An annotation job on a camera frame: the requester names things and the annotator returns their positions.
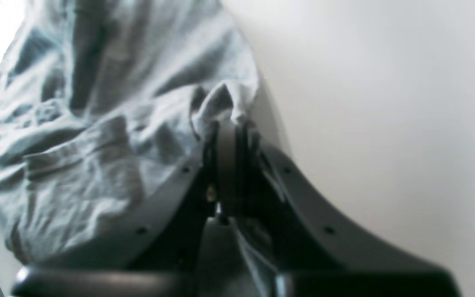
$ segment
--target black bracket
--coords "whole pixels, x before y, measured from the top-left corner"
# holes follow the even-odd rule
[[[273,296],[459,296],[445,269],[328,203],[252,123],[216,130],[114,230],[24,267],[13,296],[196,296],[200,239],[213,216],[266,267]]]

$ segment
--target gray fabric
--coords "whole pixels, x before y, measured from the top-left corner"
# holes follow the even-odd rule
[[[128,215],[258,76],[217,0],[29,0],[0,69],[0,212],[23,263]]]

